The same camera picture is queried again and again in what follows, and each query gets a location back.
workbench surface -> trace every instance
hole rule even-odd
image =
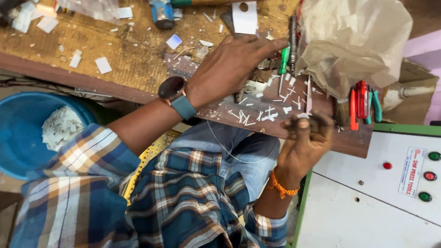
[[[41,0],[39,3],[51,6],[52,2]],[[268,32],[275,38],[288,37],[288,20],[294,14],[299,0],[268,0],[258,2],[258,32],[267,35]],[[22,34],[11,27],[0,29],[0,68],[23,73],[35,78],[48,80],[72,87],[87,90],[95,90],[102,94],[108,94],[128,101],[147,103],[156,97],[159,85],[175,73],[191,75],[201,62],[195,57],[196,49],[188,50],[184,55],[193,58],[187,61],[187,56],[181,56],[172,61],[176,53],[183,48],[201,48],[199,40],[205,40],[219,44],[229,33],[228,28],[219,18],[226,12],[229,6],[217,7],[183,7],[183,18],[176,21],[173,30],[158,30],[152,21],[148,1],[120,1],[119,6],[133,7],[132,19],[121,19],[121,25],[115,25],[103,21],[94,20],[91,17],[75,13],[59,13],[58,25],[46,34],[37,28],[40,19],[31,22],[26,34]],[[216,18],[213,19],[213,11],[216,10]],[[203,13],[212,17],[210,22]],[[224,29],[219,33],[219,25]],[[177,34],[182,44],[175,50],[171,50],[166,41]],[[82,59],[78,68],[69,67],[71,57],[75,50],[83,51]],[[112,67],[112,71],[101,74],[96,67],[95,60],[106,57]],[[289,96],[285,103],[277,96],[278,78],[271,87],[264,91],[263,98],[250,96],[246,106],[233,103],[233,97],[225,98],[222,102],[212,104],[201,111],[198,116],[204,119],[247,128],[256,132],[265,129],[265,133],[280,138],[286,138],[287,133],[280,128],[279,124],[289,115],[305,111],[302,102],[302,110],[297,109],[298,96],[306,100],[303,91],[302,76],[295,83],[297,92]],[[289,91],[286,87],[281,95]],[[321,109],[330,115],[333,114],[333,100],[327,99],[326,94],[313,93],[313,109]],[[275,107],[279,113],[274,122],[270,120],[255,121],[259,110],[264,111],[268,107]],[[292,111],[285,114],[283,107],[292,106]],[[239,120],[228,111],[232,110],[236,115],[242,109],[254,125],[244,127]],[[365,158],[369,148],[373,125],[360,125],[360,130],[351,132],[349,128],[335,133],[332,150]]]

red wire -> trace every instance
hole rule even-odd
[[[299,18],[300,18],[300,14],[302,13],[302,6],[303,6],[303,1],[300,3],[300,7],[299,7],[299,13],[297,14],[297,25],[299,24]]]

pink wall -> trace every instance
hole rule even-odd
[[[407,41],[404,57],[423,65],[441,78],[441,30]],[[441,120],[441,80],[437,83],[424,124],[429,125],[432,120]]]

green button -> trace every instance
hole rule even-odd
[[[433,161],[439,161],[441,160],[441,153],[433,151],[429,153],[429,158]]]
[[[423,201],[423,202],[429,202],[432,200],[432,196],[427,193],[427,192],[421,192],[418,194],[418,197]]]

sticker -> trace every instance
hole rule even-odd
[[[398,187],[399,193],[415,198],[425,155],[426,149],[417,147],[407,149],[406,161]]]

